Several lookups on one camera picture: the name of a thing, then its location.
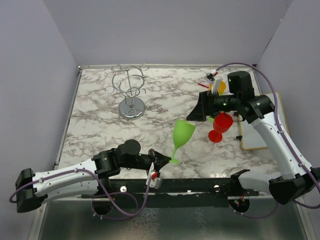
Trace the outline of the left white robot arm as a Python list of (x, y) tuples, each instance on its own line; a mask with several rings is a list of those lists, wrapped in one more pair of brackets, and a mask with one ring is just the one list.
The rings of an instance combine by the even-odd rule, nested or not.
[(34, 172), (23, 169), (15, 182), (15, 192), (10, 203), (16, 204), (18, 213), (38, 209), (43, 203), (75, 195), (91, 195), (103, 198), (111, 190), (110, 177), (118, 175), (122, 168), (146, 170), (146, 185), (157, 188), (160, 169), (169, 163), (170, 157), (154, 149), (141, 154), (141, 145), (129, 139), (116, 148), (105, 150), (81, 163), (58, 170)]

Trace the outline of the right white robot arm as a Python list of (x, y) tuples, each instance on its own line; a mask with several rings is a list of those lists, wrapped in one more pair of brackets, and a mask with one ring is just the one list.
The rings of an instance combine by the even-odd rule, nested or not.
[(279, 176), (271, 176), (244, 169), (231, 176), (230, 191), (236, 196), (247, 190), (269, 193), (285, 205), (319, 188), (320, 169), (312, 167), (286, 132), (277, 113), (277, 100), (264, 94), (256, 96), (251, 75), (242, 70), (228, 74), (230, 94), (220, 95), (216, 75), (206, 75), (211, 89), (199, 93), (197, 104), (186, 119), (204, 122), (212, 117), (213, 130), (208, 135), (219, 142), (234, 122), (228, 113), (237, 112), (262, 137), (280, 171)]

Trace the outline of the orange plastic wine glass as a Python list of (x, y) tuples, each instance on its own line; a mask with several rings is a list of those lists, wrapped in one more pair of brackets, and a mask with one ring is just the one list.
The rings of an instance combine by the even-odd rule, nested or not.
[(223, 94), (226, 87), (227, 86), (223, 81), (215, 81), (210, 84), (210, 87), (208, 88), (208, 90), (212, 91), (216, 89), (219, 94)]

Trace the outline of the red plastic wine glass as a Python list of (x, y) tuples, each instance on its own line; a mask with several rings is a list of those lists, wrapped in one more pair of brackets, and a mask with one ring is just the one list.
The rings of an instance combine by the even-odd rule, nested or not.
[(223, 139), (223, 134), (233, 125), (233, 118), (225, 113), (219, 113), (213, 120), (213, 130), (208, 133), (208, 138), (213, 143), (219, 143)]

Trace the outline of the green wine glass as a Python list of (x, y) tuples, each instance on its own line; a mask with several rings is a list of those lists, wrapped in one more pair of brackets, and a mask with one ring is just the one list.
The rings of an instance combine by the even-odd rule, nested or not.
[(214, 122), (214, 118), (212, 118), (212, 117), (208, 117), (207, 120), (208, 120), (210, 123), (213, 123), (213, 122)]
[(171, 155), (171, 160), (169, 161), (172, 164), (179, 164), (179, 160), (175, 158), (175, 154), (179, 148), (184, 146), (193, 136), (196, 126), (181, 120), (177, 119), (172, 132), (172, 140), (174, 149)]

